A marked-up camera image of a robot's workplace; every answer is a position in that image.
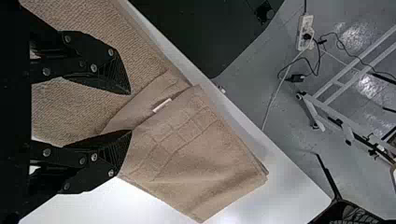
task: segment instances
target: black cable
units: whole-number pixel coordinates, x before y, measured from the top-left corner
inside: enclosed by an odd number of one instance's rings
[[[390,108],[387,108],[387,107],[385,107],[385,106],[382,106],[382,109],[383,109],[383,110],[386,110],[386,111],[388,111],[388,112],[392,112],[392,113],[396,114],[396,110],[394,110],[394,109],[390,109]]]
[[[284,66],[282,69],[280,69],[279,72],[278,72],[277,75],[276,75],[277,78],[281,79],[279,75],[280,75],[284,70],[286,70],[289,66],[291,66],[291,65],[294,64],[294,63],[297,63],[297,62],[300,61],[300,60],[305,60],[305,62],[308,64],[309,68],[311,69],[311,74],[307,75],[306,77],[309,77],[309,76],[312,75],[312,74],[313,74],[314,76],[316,76],[316,77],[318,76],[318,75],[315,73],[315,70],[312,68],[311,62],[309,62],[308,59],[306,59],[305,57],[301,57],[301,58],[296,59],[294,62],[291,62],[291,63],[289,63],[288,65]]]
[[[317,62],[315,63],[314,70],[317,71],[317,76],[319,76],[320,65],[321,65],[321,59],[322,59],[324,53],[320,53],[320,48],[319,48],[319,45],[320,45],[320,44],[318,43],[318,41],[317,41],[315,38],[314,38],[314,42],[315,42],[315,44],[317,45],[317,49],[318,49],[318,60],[317,60]]]
[[[328,34],[326,34],[326,35],[321,35],[320,38],[319,38],[319,40],[322,41],[322,38],[323,38],[324,36],[328,36],[328,35],[335,35],[335,38],[337,38],[336,47],[337,47],[338,49],[340,49],[340,50],[343,50],[343,51],[346,53],[347,56],[349,56],[349,57],[351,57],[351,58],[359,59],[359,62],[360,62],[362,65],[364,65],[364,66],[369,66],[369,67],[371,68],[371,70],[373,70],[373,72],[376,73],[376,74],[388,75],[388,76],[390,76],[390,77],[393,77],[393,78],[396,80],[396,76],[394,76],[393,74],[387,73],[387,72],[378,72],[378,71],[375,70],[375,68],[374,68],[373,66],[371,66],[371,65],[368,64],[368,63],[365,63],[365,62],[363,61],[363,59],[361,59],[359,56],[356,56],[356,55],[354,55],[354,54],[349,53],[349,51],[347,50],[346,45],[345,45],[344,42],[340,39],[340,37],[338,36],[337,33],[335,33],[335,32],[330,32],[330,33],[328,33]]]
[[[304,15],[306,14],[306,0],[304,0]]]

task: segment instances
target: white metal bar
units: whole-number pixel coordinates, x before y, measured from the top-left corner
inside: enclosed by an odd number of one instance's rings
[[[311,113],[312,118],[314,119],[315,123],[318,125],[320,130],[323,132],[326,131],[326,128],[324,127],[323,123],[317,119],[317,117],[320,116],[318,115],[318,111],[315,109],[314,105],[311,102],[305,100],[305,98],[303,98],[303,100],[306,105],[306,108],[308,108],[309,113]]]
[[[384,33],[379,39],[377,39],[373,45],[371,45],[369,48],[367,48],[359,57],[363,59],[366,57],[369,53],[371,53],[376,47],[378,47],[382,42],[384,42],[388,37],[390,37],[394,32],[396,32],[396,25],[392,26],[386,33]],[[323,92],[325,92],[327,89],[330,88],[332,83],[334,81],[338,80],[340,77],[342,77],[344,74],[347,73],[351,68],[353,68],[356,64],[358,64],[360,61],[359,59],[353,60],[348,66],[346,66],[343,70],[341,70],[335,77],[332,78],[328,83],[326,83],[322,88],[320,88],[315,94],[314,97],[318,98]]]
[[[355,141],[355,136],[353,135],[352,129],[345,123],[342,124],[344,135],[346,136],[346,140],[350,143]]]
[[[334,85],[339,86],[339,87],[343,87],[345,84],[341,83],[339,81],[334,81]]]
[[[394,42],[389,48],[387,48],[384,52],[382,52],[378,57],[376,57],[370,65],[372,67],[376,66],[382,60],[384,60],[388,55],[390,55],[394,50],[396,50],[396,42]],[[325,102],[325,105],[330,104],[335,98],[341,95],[344,91],[346,91],[350,86],[352,86],[359,78],[364,76],[368,71],[371,70],[370,66],[365,66],[358,74],[356,74],[352,79],[350,79],[343,87],[341,87],[338,91],[332,94]]]
[[[341,133],[343,131],[343,129],[337,125],[335,125],[334,123],[330,122],[328,119],[325,119],[321,116],[317,116],[317,119],[320,120],[322,123],[324,123],[327,127],[329,127],[330,129],[332,129],[334,132],[339,132]],[[380,157],[381,161],[384,162],[384,164],[389,165],[389,161],[386,160],[383,157]]]
[[[315,105],[315,106],[319,107],[323,111],[325,111],[328,114],[330,114],[332,117],[336,117],[336,118],[340,119],[346,125],[348,125],[351,129],[353,129],[353,131],[355,133],[357,133],[358,135],[361,135],[361,136],[369,136],[369,135],[371,135],[370,136],[370,143],[378,143],[380,146],[382,146],[382,147],[384,147],[384,148],[386,148],[386,149],[388,149],[391,152],[396,154],[396,147],[391,146],[389,143],[382,141],[380,138],[376,137],[371,132],[368,132],[367,130],[363,129],[359,124],[357,124],[353,120],[351,120],[351,119],[347,118],[346,116],[340,114],[339,112],[337,112],[336,110],[332,109],[328,105],[325,105],[324,103],[322,103],[318,99],[314,98],[313,96],[311,96],[309,94],[305,94],[305,95],[303,95],[303,99],[304,99],[304,101],[307,101],[308,103],[311,103],[312,105]]]

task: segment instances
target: plug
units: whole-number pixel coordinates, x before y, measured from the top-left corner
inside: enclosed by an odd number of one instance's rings
[[[291,77],[286,78],[285,81],[288,81],[288,82],[291,82],[291,83],[303,82],[305,78],[306,78],[306,75],[295,74],[295,75],[292,75]]]
[[[327,42],[327,39],[320,40],[320,41],[318,42],[318,45],[322,45],[322,44],[324,44],[324,43],[326,43],[326,42]]]
[[[304,34],[304,35],[303,35],[303,39],[304,39],[304,40],[311,40],[311,39],[312,39],[312,35],[310,35],[310,34]]]

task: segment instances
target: cable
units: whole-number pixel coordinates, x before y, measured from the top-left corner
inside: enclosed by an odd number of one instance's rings
[[[309,77],[309,76],[312,75],[312,74],[313,74],[314,76],[316,76],[316,77],[318,76],[318,75],[315,73],[315,69],[312,68],[311,62],[309,62],[309,60],[306,59],[305,57],[301,57],[301,58],[298,58],[298,59],[292,61],[291,63],[289,63],[288,65],[284,66],[282,69],[280,69],[279,72],[277,73],[277,78],[281,79],[281,78],[280,78],[280,74],[281,74],[285,69],[287,69],[289,66],[293,65],[294,63],[297,63],[297,62],[300,61],[300,60],[305,60],[305,62],[306,62],[306,63],[308,64],[308,66],[309,66],[309,69],[311,70],[311,74],[306,75],[306,77]]]
[[[346,45],[345,45],[344,42],[340,39],[340,37],[338,36],[337,33],[335,33],[335,32],[330,32],[330,33],[328,33],[328,34],[326,34],[326,35],[321,35],[320,38],[319,38],[319,40],[321,41],[321,40],[322,40],[322,37],[328,36],[328,35],[334,35],[335,38],[337,38],[336,47],[337,47],[338,49],[340,49],[340,50],[343,50],[343,51],[346,53],[347,56],[349,56],[349,57],[351,57],[351,58],[356,58],[356,59],[358,59],[359,62],[360,62],[362,65],[364,65],[364,66],[369,66],[369,67],[371,68],[371,70],[373,70],[374,73],[377,73],[377,74],[384,74],[384,75],[393,77],[393,78],[396,80],[396,76],[394,76],[393,74],[387,73],[387,72],[378,72],[378,71],[375,70],[375,68],[374,68],[373,66],[371,66],[371,65],[368,64],[368,63],[365,63],[365,62],[363,61],[363,59],[361,59],[359,56],[356,56],[356,55],[354,55],[354,54],[349,53],[349,51],[347,50]]]
[[[310,41],[310,43],[309,43],[308,46],[310,46],[310,45],[312,44],[313,39],[314,39],[314,37],[312,36],[311,41]],[[271,110],[272,104],[273,104],[273,102],[275,101],[275,98],[276,98],[277,94],[278,94],[279,91],[280,91],[280,87],[282,86],[283,82],[285,81],[286,77],[288,76],[288,73],[289,73],[289,71],[290,71],[291,66],[292,66],[294,63],[296,63],[297,61],[300,61],[301,59],[306,59],[306,58],[299,58],[299,57],[300,57],[307,49],[308,49],[308,48],[306,48],[306,49],[302,50],[300,53],[298,53],[297,56],[293,59],[293,61],[291,61],[291,63],[289,63],[289,64],[287,65],[287,68],[288,68],[288,69],[286,70],[286,74],[285,74],[285,76],[282,77],[282,80],[280,81],[279,85],[277,86],[276,92],[275,92],[274,95],[271,97],[270,102],[269,102],[268,107],[267,107],[267,111],[265,112],[264,120],[262,121],[262,132],[264,132],[265,124],[267,123],[268,116],[269,116],[269,114],[270,114],[270,110]]]
[[[332,55],[332,54],[331,54],[329,51],[327,51],[326,49],[321,49],[321,51],[322,51],[323,53],[329,55],[329,56],[332,57],[333,59],[335,59],[337,62],[339,62],[339,63],[341,63],[341,64],[343,64],[343,65],[345,65],[345,66],[348,66],[347,63],[344,63],[343,61],[339,60],[337,57],[335,57],[334,55]],[[361,72],[360,69],[357,69],[357,68],[355,68],[355,67],[353,67],[352,69],[355,70],[355,71],[357,71],[357,72]]]
[[[320,65],[321,65],[321,58],[323,57],[324,54],[320,53],[320,47],[319,47],[318,41],[315,38],[313,40],[315,41],[315,44],[317,45],[317,49],[318,49],[318,60],[315,63],[315,67],[314,67],[314,70],[317,69],[316,76],[318,77],[319,76],[319,71],[320,71]]]
[[[306,0],[304,0],[304,14],[303,15],[305,15],[306,14]]]

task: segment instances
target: beige towel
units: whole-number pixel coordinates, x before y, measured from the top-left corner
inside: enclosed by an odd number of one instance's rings
[[[166,68],[109,0],[21,0],[55,29],[76,30],[117,49],[131,87],[140,92]],[[133,96],[99,91],[56,78],[33,86],[33,135],[56,146],[99,134]]]
[[[204,222],[267,174],[196,86],[134,129],[119,177]]]
[[[123,107],[108,123],[103,133],[115,132],[120,127],[125,130],[133,130],[154,115],[154,112],[152,112],[153,108],[168,98],[174,99],[189,86],[189,83],[167,71],[165,74],[155,78],[130,103]]]

